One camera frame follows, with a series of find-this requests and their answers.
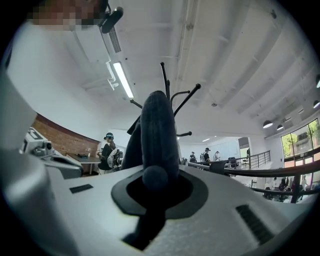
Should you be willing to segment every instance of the metal railing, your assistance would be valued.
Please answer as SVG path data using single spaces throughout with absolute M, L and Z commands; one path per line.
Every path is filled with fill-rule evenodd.
M 188 162 L 188 166 L 203 169 L 205 171 L 212 171 L 210 165 L 203 165 L 199 163 Z M 300 191 L 300 177 L 301 175 L 311 174 L 320 171 L 320 160 L 308 163 L 305 165 L 279 168 L 279 169 L 257 169 L 257 170 L 246 170 L 246 169 L 230 169 L 224 168 L 224 173 L 235 176 L 247 176 L 247 177 L 292 177 L 294 176 L 294 189 L 293 191 L 280 191 L 280 190 L 269 190 L 251 187 L 253 191 L 265 193 L 266 195 L 280 195 L 280 196 L 292 196 L 291 203 L 295 204 L 299 197 L 304 195 L 313 195 L 320 192 L 318 190 Z
M 262 152 L 259 154 L 250 155 L 247 157 L 241 158 L 233 158 L 228 160 L 223 160 L 225 164 L 228 164 L 229 168 L 233 168 L 236 170 L 252 170 L 255 168 L 259 168 L 260 166 L 265 165 L 266 163 L 271 161 L 270 158 L 270 150 L 266 152 Z M 195 164 L 200 165 L 210 165 L 213 162 L 196 162 Z

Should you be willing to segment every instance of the vent grille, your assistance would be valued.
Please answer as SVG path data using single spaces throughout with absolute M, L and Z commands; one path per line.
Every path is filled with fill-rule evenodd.
M 109 31 L 109 36 L 110 36 L 110 39 L 111 39 L 111 42 L 112 42 L 112 45 L 113 45 L 115 53 L 121 52 L 121 48 L 120 48 L 118 37 L 117 37 L 116 31 L 115 31 L 115 27 L 113 27 Z
M 235 208 L 260 245 L 274 237 L 262 221 L 250 210 L 247 204 Z

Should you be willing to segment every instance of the brick wall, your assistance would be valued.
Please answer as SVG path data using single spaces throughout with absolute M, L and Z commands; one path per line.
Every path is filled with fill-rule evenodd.
M 97 140 L 63 128 L 40 114 L 36 116 L 32 127 L 41 133 L 48 141 L 51 141 L 53 148 L 64 156 L 66 153 L 87 155 L 89 152 L 94 156 L 100 143 Z M 89 171 L 88 167 L 88 164 L 84 164 L 83 170 L 85 172 Z

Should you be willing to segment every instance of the black rod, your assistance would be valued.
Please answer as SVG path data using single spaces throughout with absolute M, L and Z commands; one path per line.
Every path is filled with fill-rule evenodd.
M 132 104 L 136 105 L 137 107 L 139 107 L 140 109 L 142 109 L 142 106 L 139 103 L 135 102 L 133 99 L 130 99 L 130 103 L 132 103 Z
M 177 96 L 177 95 L 180 95 L 180 94 L 189 94 L 190 91 L 187 90 L 187 91 L 181 91 L 181 92 L 177 92 L 176 94 L 174 94 L 172 97 L 171 97 L 171 107 L 172 107 L 172 102 L 174 101 L 174 98 Z
M 166 75 L 166 70 L 165 70 L 165 64 L 163 62 L 161 62 L 160 65 L 161 65 L 163 79 L 164 79 L 165 96 L 166 96 L 166 98 L 168 100 L 170 100 L 170 89 L 169 89 L 169 86 L 168 86 L 168 80 L 167 80 L 167 75 Z
M 177 134 L 176 136 L 177 136 L 177 137 L 184 137 L 184 136 L 191 136 L 191 135 L 192 135 L 192 132 L 189 131 L 189 132 L 187 132 L 187 133 Z
M 186 104 L 186 102 L 192 97 L 192 95 L 194 95 L 196 93 L 196 91 L 198 91 L 200 88 L 201 88 L 201 85 L 199 83 L 197 83 L 195 85 L 195 88 L 193 88 L 193 90 L 185 97 L 184 101 L 182 101 L 180 106 L 178 106 L 178 108 L 174 111 L 174 116 L 176 116 L 178 111 L 184 106 L 184 104 Z

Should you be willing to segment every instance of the black slot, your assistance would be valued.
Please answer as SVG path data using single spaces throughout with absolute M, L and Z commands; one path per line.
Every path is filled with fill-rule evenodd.
M 265 224 L 250 210 L 247 204 L 235 208 L 260 245 L 274 237 Z
M 70 187 L 70 191 L 72 194 L 75 194 L 75 193 L 79 193 L 79 192 L 89 190 L 92 188 L 93 188 L 93 186 L 91 186 L 90 184 L 86 184 L 86 185 L 82 185 L 82 186 Z

